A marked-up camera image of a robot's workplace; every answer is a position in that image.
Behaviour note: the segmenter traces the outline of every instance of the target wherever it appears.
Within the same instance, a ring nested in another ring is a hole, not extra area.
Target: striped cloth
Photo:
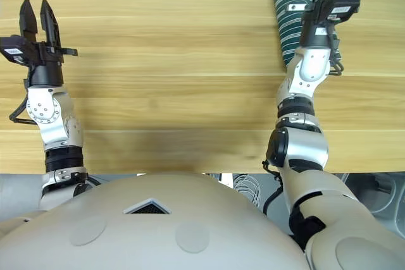
[[[312,0],[274,0],[281,52],[285,65],[294,57],[294,52],[299,46],[301,15],[303,13],[302,11],[287,12],[285,9],[290,3],[310,4],[311,2]],[[336,58],[340,59],[339,50],[336,52]]]

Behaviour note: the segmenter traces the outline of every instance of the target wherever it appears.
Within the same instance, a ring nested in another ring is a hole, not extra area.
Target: wood grain surface
[[[0,36],[22,1],[0,0]],[[285,73],[273,0],[48,1],[79,51],[63,73],[91,173],[263,172]],[[346,70],[315,95],[328,171],[404,171],[402,2],[361,0],[337,27]],[[0,58],[0,173],[44,172],[39,131],[8,120],[25,74]]]

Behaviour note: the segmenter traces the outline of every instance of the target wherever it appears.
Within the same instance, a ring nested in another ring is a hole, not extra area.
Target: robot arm
[[[38,125],[45,150],[46,173],[42,176],[40,208],[51,209],[72,198],[87,187],[83,182],[87,171],[83,165],[83,135],[75,118],[73,103],[63,86],[63,55],[77,56],[76,49],[61,47],[58,23],[46,0],[40,10],[46,42],[37,42],[37,22],[29,0],[20,10],[21,36],[0,39],[0,52],[7,60],[26,66],[24,81],[27,96],[10,115],[15,123]],[[18,115],[27,109],[31,120]]]
[[[323,171],[328,143],[313,94],[328,75],[341,75],[332,33],[358,8],[359,0],[313,0],[305,8],[300,47],[277,94],[278,121],[266,153],[265,164],[279,168],[289,226],[312,269],[405,267],[405,241],[381,226],[340,179]]]

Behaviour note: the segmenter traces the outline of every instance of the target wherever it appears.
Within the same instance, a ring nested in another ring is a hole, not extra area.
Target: wires
[[[263,165],[263,169],[266,172],[272,174],[274,176],[274,179],[280,183],[280,186],[277,188],[277,190],[275,190],[275,192],[271,194],[263,204],[263,213],[267,216],[268,206],[271,204],[271,202],[273,202],[273,200],[275,200],[278,196],[280,196],[281,193],[283,193],[283,181],[281,179],[279,172],[272,171],[268,168],[269,162],[267,160],[263,161],[261,164]]]
[[[94,177],[91,177],[90,175],[87,177],[87,180],[95,186],[101,185],[101,183],[98,180],[96,180]]]
[[[234,189],[240,193],[246,193],[251,202],[259,207],[260,205],[260,185],[257,179],[251,175],[241,174],[234,179]]]
[[[271,204],[271,202],[273,202],[273,200],[280,196],[281,193],[283,193],[283,186],[279,186],[277,190],[266,199],[265,203],[263,204],[263,213],[265,216],[267,216],[268,206]]]
[[[333,43],[333,24],[326,25],[326,30],[327,30],[327,35],[328,35],[329,44],[330,44],[330,59],[332,62],[332,66],[334,68],[333,71],[329,72],[329,75],[341,76],[342,72],[344,71],[344,66],[336,58],[336,48]]]

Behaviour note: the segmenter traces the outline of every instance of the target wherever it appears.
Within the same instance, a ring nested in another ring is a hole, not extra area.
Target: white label
[[[327,35],[326,28],[316,28],[315,35]]]
[[[23,54],[19,49],[4,49],[8,54]]]
[[[24,59],[23,59],[21,56],[13,56],[13,59],[14,59],[17,63],[24,64]]]
[[[339,6],[332,10],[332,14],[334,13],[346,13],[350,10],[351,6]]]

